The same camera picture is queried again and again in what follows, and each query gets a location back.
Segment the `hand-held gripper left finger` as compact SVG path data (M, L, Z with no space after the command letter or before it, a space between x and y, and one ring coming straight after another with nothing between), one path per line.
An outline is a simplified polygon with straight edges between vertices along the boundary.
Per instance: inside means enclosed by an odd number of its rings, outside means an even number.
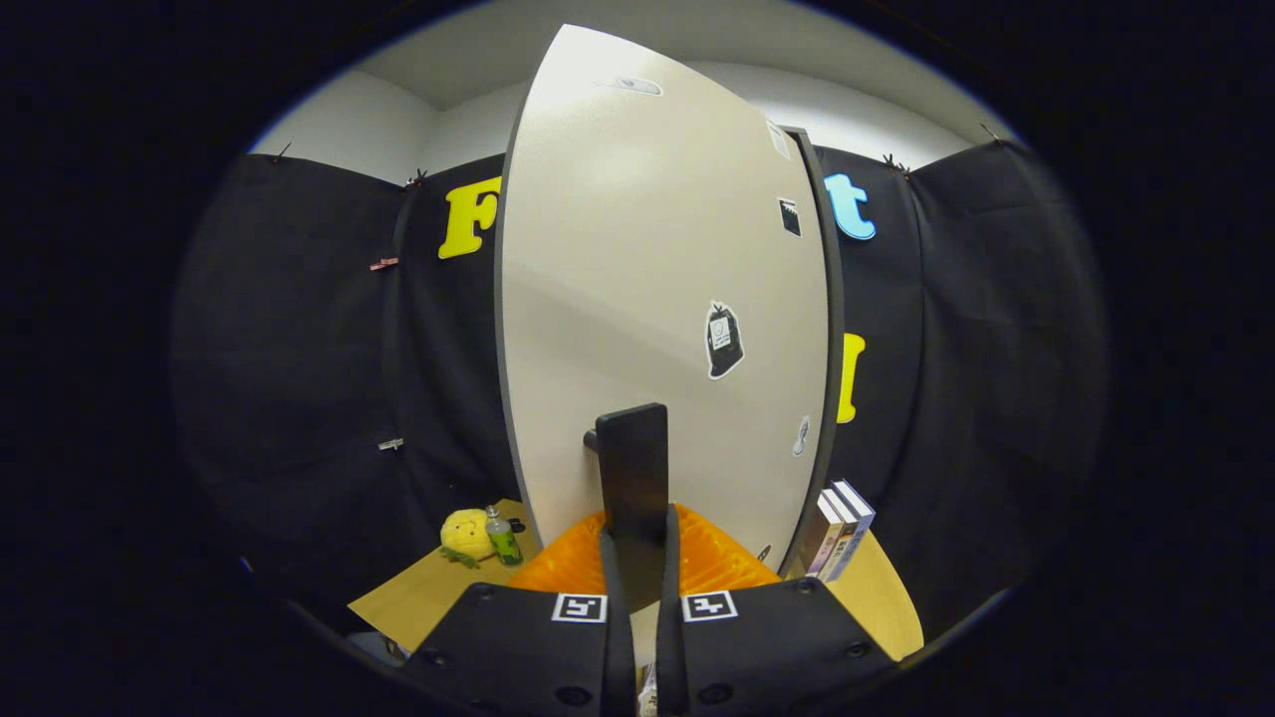
M509 586L464 589L402 675L451 716L635 714L632 617L606 512Z

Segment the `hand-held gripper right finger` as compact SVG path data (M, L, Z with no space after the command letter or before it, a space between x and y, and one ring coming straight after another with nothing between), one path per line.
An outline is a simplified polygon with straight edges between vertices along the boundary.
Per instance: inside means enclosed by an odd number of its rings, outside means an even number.
M681 591L688 545L666 508L657 612L659 716L824 716L870 691L898 661L819 580Z

